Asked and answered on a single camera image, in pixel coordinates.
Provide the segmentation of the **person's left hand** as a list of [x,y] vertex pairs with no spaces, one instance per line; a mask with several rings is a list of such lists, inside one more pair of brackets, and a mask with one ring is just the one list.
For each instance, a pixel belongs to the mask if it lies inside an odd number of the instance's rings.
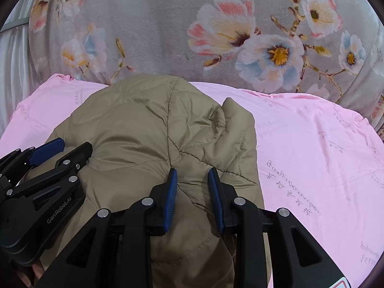
[[40,278],[42,278],[44,272],[45,270],[40,260],[30,267],[19,267],[17,269],[18,278],[26,287],[34,287]]

